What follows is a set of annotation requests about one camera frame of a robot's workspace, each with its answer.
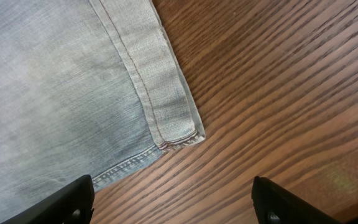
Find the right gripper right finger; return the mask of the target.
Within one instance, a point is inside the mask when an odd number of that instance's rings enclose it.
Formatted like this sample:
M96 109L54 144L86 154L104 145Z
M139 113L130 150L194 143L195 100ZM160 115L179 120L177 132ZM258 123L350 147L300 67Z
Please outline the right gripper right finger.
M251 198L259 223L338 223L266 177L254 177Z

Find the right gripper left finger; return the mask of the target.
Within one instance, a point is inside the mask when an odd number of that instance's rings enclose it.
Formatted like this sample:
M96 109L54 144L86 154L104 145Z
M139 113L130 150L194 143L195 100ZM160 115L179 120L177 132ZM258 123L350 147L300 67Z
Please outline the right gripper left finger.
M90 224L93 202L94 187L87 174L3 224Z

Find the light blue denim shorts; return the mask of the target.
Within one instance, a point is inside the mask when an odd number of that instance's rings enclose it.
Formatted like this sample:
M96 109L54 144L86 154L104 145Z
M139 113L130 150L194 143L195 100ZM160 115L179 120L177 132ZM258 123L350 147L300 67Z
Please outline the light blue denim shorts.
M0 1L0 223L204 139L151 0Z

